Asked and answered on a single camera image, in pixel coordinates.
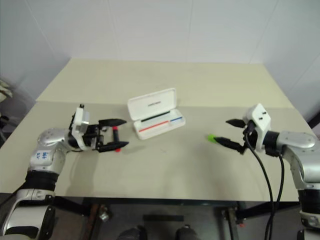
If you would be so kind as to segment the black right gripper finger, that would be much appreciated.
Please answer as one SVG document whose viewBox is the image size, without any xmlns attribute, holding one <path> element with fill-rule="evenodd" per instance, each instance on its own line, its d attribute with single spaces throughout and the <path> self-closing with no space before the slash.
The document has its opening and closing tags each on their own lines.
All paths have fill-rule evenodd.
<svg viewBox="0 0 320 240">
<path fill-rule="evenodd" d="M 229 119 L 226 121 L 226 123 L 237 128 L 244 128 L 246 126 L 246 123 L 243 119 Z"/>
<path fill-rule="evenodd" d="M 238 143 L 238 142 L 234 142 L 234 141 L 231 141 L 229 138 L 225 138 L 225 137 L 214 137 L 214 140 L 218 143 L 218 144 L 220 144 L 220 145 L 222 145 L 222 146 L 224 146 L 224 147 L 226 147 L 226 148 L 229 148 L 229 149 L 232 149 L 232 150 L 236 150 L 236 151 L 242 151 L 243 150 L 243 145 L 241 145 L 240 143 Z"/>
</svg>

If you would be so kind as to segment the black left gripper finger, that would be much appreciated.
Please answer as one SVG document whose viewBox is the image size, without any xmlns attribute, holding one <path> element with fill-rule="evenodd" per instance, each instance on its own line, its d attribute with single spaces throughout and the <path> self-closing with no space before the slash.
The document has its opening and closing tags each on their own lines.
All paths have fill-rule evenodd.
<svg viewBox="0 0 320 240">
<path fill-rule="evenodd" d="M 125 147 L 128 144 L 129 144 L 129 142 L 127 142 L 127 141 L 109 142 L 106 145 L 100 145 L 97 148 L 97 151 L 99 153 L 110 152 L 110 151 L 118 152 L 121 148 Z"/>
<path fill-rule="evenodd" d="M 98 124 L 100 127 L 117 127 L 125 124 L 126 122 L 127 121 L 123 119 L 111 118 L 111 119 L 99 120 Z"/>
</svg>

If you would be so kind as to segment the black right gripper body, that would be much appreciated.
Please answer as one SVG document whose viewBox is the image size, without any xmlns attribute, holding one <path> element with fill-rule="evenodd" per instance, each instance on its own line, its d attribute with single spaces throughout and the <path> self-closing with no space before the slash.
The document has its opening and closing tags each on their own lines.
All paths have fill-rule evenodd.
<svg viewBox="0 0 320 240">
<path fill-rule="evenodd" d="M 248 123 L 245 123 L 244 120 L 239 120 L 240 128 L 244 128 L 242 134 L 243 134 L 243 140 L 244 144 L 240 148 L 240 154 L 244 154 L 246 149 L 249 149 L 250 147 L 255 149 L 258 139 L 258 133 L 256 131 L 256 124 L 250 120 Z"/>
</svg>

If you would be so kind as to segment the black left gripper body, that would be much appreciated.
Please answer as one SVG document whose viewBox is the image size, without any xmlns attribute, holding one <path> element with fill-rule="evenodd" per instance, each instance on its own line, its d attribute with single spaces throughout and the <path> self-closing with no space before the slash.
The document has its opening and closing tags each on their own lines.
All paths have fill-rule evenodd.
<svg viewBox="0 0 320 240">
<path fill-rule="evenodd" d="M 82 136 L 84 146 L 82 147 L 83 151 L 96 150 L 98 152 L 103 151 L 104 146 L 104 137 L 102 135 L 101 124 L 90 124 L 87 126 L 86 131 Z"/>
</svg>

